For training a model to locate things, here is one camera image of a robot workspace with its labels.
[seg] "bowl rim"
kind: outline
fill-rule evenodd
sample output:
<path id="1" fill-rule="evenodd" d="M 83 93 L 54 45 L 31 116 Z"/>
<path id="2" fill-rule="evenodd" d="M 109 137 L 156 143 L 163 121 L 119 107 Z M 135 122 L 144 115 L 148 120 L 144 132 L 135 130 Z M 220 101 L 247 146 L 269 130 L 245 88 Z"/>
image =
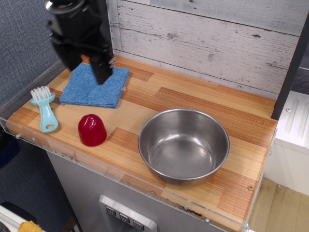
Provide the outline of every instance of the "bowl rim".
<path id="1" fill-rule="evenodd" d="M 153 120 L 155 119 L 156 117 L 159 117 L 160 115 L 163 115 L 163 114 L 166 114 L 166 113 L 169 113 L 169 112 L 174 112 L 174 111 L 190 111 L 190 112 L 195 112 L 195 113 L 198 113 L 198 114 L 201 114 L 203 116 L 206 116 L 210 119 L 213 120 L 213 122 L 215 122 L 217 124 L 217 126 L 222 130 L 223 134 L 225 135 L 225 138 L 226 138 L 226 143 L 227 143 L 227 149 L 226 149 L 226 153 L 225 153 L 225 157 L 224 159 L 220 162 L 220 164 L 215 168 L 213 169 L 211 172 L 205 174 L 205 175 L 201 175 L 201 176 L 197 176 L 197 177 L 175 177 L 175 176 L 170 176 L 170 175 L 166 175 L 162 172 L 159 172 L 155 167 L 153 167 L 145 158 L 144 156 L 142 155 L 142 152 L 141 152 L 141 147 L 140 147 L 140 137 L 141 137 L 141 134 L 142 132 L 145 130 L 145 128 L 147 127 L 147 125 Z M 217 172 L 217 170 L 219 168 L 222 167 L 222 165 L 225 163 L 228 155 L 229 155 L 229 151 L 230 151 L 230 139 L 229 139 L 229 136 L 225 130 L 225 128 L 222 126 L 222 124 L 217 120 L 215 119 L 214 117 L 210 116 L 209 114 L 206 114 L 200 110 L 196 110 L 196 109 L 190 109 L 190 108 L 172 108 L 172 109 L 167 109 L 167 110 L 163 110 L 155 115 L 153 115 L 152 117 L 150 117 L 145 123 L 144 125 L 142 126 L 140 132 L 139 132 L 139 137 L 138 137 L 138 147 L 139 147 L 139 152 L 140 152 L 140 156 L 141 158 L 144 160 L 144 162 L 147 164 L 148 167 L 151 168 L 151 170 L 153 170 L 154 172 L 164 176 L 164 177 L 167 177 L 167 178 L 171 178 L 171 179 L 174 179 L 174 180 L 197 180 L 197 179 L 202 179 L 206 176 L 211 176 L 213 173 Z"/>

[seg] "button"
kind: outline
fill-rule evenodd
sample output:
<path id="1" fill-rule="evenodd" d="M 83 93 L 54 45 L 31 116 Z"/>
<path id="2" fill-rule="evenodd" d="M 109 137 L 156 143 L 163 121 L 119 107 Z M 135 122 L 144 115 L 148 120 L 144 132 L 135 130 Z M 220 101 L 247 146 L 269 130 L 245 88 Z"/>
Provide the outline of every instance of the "button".
<path id="1" fill-rule="evenodd" d="M 128 216 L 126 216 L 126 215 L 124 215 L 124 214 L 122 214 L 122 213 L 119 213 L 119 217 L 120 217 L 120 219 L 121 219 L 123 222 L 130 224 L 130 219 L 129 219 Z"/>
<path id="2" fill-rule="evenodd" d="M 144 231 L 144 225 L 143 224 L 140 224 L 139 222 L 137 221 L 133 221 L 133 225 L 136 229 L 139 229 L 140 231 Z"/>
<path id="3" fill-rule="evenodd" d="M 110 207 L 108 207 L 107 205 L 105 206 L 106 207 L 106 211 L 110 214 L 110 215 L 113 215 L 113 216 L 116 216 L 116 211 Z"/>

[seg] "brush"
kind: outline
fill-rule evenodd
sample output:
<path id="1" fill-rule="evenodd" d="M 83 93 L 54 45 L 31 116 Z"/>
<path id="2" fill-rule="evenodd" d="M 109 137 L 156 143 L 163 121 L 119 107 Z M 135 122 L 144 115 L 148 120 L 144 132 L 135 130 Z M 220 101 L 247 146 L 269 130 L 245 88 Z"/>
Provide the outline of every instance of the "brush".
<path id="1" fill-rule="evenodd" d="M 30 92 L 32 95 L 31 103 L 40 107 L 40 130 L 44 133 L 56 130 L 58 128 L 58 121 L 49 105 L 55 99 L 55 93 L 51 93 L 48 86 L 38 87 Z"/>

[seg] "screw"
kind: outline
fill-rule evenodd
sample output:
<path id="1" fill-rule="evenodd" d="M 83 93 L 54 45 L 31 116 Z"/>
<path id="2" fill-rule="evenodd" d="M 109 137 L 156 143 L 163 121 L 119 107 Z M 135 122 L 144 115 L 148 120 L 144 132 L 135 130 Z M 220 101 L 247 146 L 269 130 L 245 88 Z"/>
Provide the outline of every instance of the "screw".
<path id="1" fill-rule="evenodd" d="M 249 185 L 249 186 L 248 186 L 248 190 L 249 190 L 249 191 L 253 191 L 253 189 L 254 189 L 254 187 L 253 187 L 252 185 Z"/>

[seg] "stainless steel bowl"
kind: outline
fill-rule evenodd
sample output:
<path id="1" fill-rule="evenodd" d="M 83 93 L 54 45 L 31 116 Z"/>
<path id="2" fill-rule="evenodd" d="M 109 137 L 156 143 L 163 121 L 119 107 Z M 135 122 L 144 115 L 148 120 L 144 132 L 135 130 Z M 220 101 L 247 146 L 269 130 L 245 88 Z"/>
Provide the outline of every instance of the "stainless steel bowl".
<path id="1" fill-rule="evenodd" d="M 142 127 L 138 145 L 152 173 L 179 188 L 207 182 L 223 165 L 230 148 L 223 126 L 193 109 L 156 114 Z"/>

